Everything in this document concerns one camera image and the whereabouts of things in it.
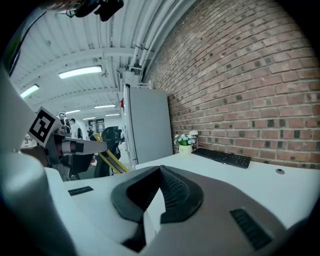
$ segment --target potted plant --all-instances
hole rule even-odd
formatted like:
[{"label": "potted plant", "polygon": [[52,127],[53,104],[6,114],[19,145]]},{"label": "potted plant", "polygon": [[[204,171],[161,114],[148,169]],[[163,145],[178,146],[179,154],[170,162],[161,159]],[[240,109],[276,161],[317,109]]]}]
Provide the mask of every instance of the potted plant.
[{"label": "potted plant", "polygon": [[174,144],[179,143],[179,153],[186,155],[192,152],[192,144],[195,143],[195,139],[191,134],[177,134],[174,136]]}]

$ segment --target refrigerator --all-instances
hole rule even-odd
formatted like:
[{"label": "refrigerator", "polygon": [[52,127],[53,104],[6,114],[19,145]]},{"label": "refrigerator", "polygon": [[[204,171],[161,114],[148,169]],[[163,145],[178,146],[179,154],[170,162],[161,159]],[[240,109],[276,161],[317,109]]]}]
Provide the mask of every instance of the refrigerator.
[{"label": "refrigerator", "polygon": [[173,154],[165,91],[125,84],[122,120],[131,170],[138,164]]}]

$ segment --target desk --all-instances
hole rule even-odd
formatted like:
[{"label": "desk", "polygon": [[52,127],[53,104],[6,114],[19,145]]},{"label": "desk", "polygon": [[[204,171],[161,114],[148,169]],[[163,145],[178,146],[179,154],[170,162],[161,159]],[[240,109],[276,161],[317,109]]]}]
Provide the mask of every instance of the desk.
[{"label": "desk", "polygon": [[[183,169],[237,187],[272,212],[286,229],[310,214],[320,193],[319,170],[253,161],[248,169],[242,169],[194,154],[174,154],[138,164],[136,169],[160,165]],[[284,170],[285,174],[276,173],[276,169]],[[160,215],[165,212],[165,202],[160,190],[147,211],[158,232]]]}]

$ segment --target brick wall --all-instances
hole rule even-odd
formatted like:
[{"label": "brick wall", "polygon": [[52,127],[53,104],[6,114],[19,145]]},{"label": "brick wall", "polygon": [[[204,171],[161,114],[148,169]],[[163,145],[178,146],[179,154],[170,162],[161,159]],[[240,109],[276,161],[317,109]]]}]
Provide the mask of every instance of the brick wall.
[{"label": "brick wall", "polygon": [[319,63],[277,3],[197,1],[149,79],[168,93],[173,136],[198,130],[203,148],[320,169]]}]

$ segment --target white corrugated ceiling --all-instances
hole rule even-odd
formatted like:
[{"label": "white corrugated ceiling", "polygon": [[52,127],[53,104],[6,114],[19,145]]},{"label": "white corrugated ceiling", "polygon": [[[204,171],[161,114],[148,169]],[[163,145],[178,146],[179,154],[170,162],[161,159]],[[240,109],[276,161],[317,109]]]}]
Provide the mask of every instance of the white corrugated ceiling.
[{"label": "white corrugated ceiling", "polygon": [[[123,8],[107,22],[101,22],[94,13],[84,18],[69,18],[65,14],[47,12],[26,35],[11,75],[13,85],[19,93],[33,84],[39,85],[39,90],[25,98],[34,111],[41,106],[55,115],[59,111],[81,110],[73,114],[76,118],[119,113],[120,93],[116,71],[128,67],[151,2],[124,0]],[[193,2],[186,0],[188,6]],[[174,25],[172,23],[166,26],[169,28],[166,33]],[[58,77],[58,73],[92,65],[101,65],[103,72],[66,79]],[[108,104],[117,107],[94,109],[94,106]]]}]

